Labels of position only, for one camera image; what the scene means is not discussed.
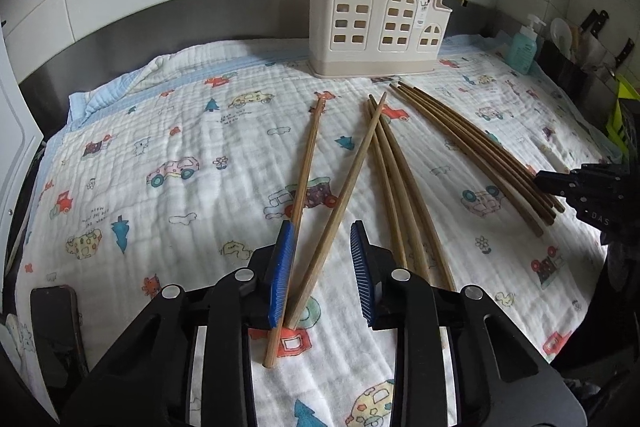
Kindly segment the black utensil container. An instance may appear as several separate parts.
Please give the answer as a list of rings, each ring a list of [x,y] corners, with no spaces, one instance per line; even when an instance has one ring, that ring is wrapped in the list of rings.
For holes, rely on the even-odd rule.
[[[582,105],[612,98],[606,80],[599,77],[602,60],[602,54],[593,52],[585,60],[573,62],[551,40],[544,40],[537,62],[576,105]]]

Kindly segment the green plastic rack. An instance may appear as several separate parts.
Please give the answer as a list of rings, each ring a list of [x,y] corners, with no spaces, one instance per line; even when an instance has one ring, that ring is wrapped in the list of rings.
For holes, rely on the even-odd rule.
[[[616,75],[617,94],[613,112],[608,116],[606,131],[626,159],[638,157],[639,92],[622,75]]]

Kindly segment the black-handled knife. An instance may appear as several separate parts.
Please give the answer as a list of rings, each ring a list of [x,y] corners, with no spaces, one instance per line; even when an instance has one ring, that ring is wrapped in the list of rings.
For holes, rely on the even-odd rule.
[[[615,70],[619,69],[620,66],[622,66],[626,62],[627,58],[629,57],[631,52],[634,50],[635,46],[636,46],[636,43],[634,42],[634,40],[632,40],[631,38],[628,38],[623,49],[614,58]]]
[[[592,9],[584,21],[579,26],[579,32],[582,36],[590,35],[595,39],[599,39],[600,32],[610,19],[607,10],[597,11]]]

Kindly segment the white ladle spoon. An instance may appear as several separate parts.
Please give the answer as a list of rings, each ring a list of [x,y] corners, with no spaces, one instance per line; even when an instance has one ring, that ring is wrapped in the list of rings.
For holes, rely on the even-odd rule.
[[[573,34],[568,23],[562,18],[555,17],[549,26],[549,37],[561,54],[570,60],[572,58]]]

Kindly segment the wooden chopstick crossing diagonal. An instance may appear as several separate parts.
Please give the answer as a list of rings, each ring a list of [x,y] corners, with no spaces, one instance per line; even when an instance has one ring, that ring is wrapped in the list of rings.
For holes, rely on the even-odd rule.
[[[314,286],[316,286],[319,277],[321,275],[323,265],[326,263],[326,259],[329,257],[334,239],[337,236],[338,229],[341,226],[345,211],[347,209],[352,192],[356,186],[359,173],[363,166],[364,160],[367,157],[369,146],[372,142],[373,135],[375,135],[376,127],[378,127],[378,121],[380,120],[383,105],[386,102],[386,94],[383,94],[380,101],[376,103],[375,109],[370,116],[369,126],[367,132],[360,142],[360,147],[357,150],[356,156],[352,161],[345,181],[343,183],[342,191],[338,195],[337,205],[333,208],[328,222],[323,229],[323,232],[318,240],[314,254],[312,255],[309,265],[304,273],[302,281],[300,282],[297,293],[290,299],[286,313],[284,317],[283,325],[287,329],[294,329],[298,324],[300,317],[304,309],[306,308],[307,301],[311,296]]]

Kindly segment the white cartoon-print cloth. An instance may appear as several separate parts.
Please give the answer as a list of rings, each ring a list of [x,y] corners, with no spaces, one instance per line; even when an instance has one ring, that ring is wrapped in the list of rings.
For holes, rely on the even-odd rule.
[[[215,284],[276,238],[293,205],[311,109],[326,100],[312,158],[296,277],[305,272],[378,100],[403,81],[486,132],[527,170],[605,162],[604,138],[538,66],[510,69],[506,45],[446,41],[426,75],[320,79],[303,41],[227,41],[154,58],[70,98],[37,176],[15,289],[14,338],[32,394],[55,419],[35,351],[30,293],[68,285],[96,364],[160,288]],[[552,361],[584,318],[606,257],[600,233],[562,212],[536,237],[495,186],[402,98],[386,95],[393,130],[431,213],[454,285],[477,284]],[[274,369],[266,333],[251,333],[259,426],[388,426],[395,335],[359,308],[349,225],[390,248],[372,152],[298,329]]]

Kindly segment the teal soap dispenser bottle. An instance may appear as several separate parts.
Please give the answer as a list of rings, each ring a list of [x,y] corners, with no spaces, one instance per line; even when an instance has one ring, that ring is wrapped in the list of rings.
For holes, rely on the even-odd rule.
[[[527,23],[514,35],[508,53],[506,64],[514,72],[527,75],[533,65],[537,53],[538,30],[546,23],[535,14],[527,15]]]

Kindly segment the beige plastic utensil holder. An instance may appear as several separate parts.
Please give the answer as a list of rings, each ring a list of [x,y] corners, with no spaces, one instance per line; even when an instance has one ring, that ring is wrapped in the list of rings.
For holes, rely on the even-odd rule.
[[[444,0],[309,0],[309,63],[321,78],[433,69],[452,9]]]

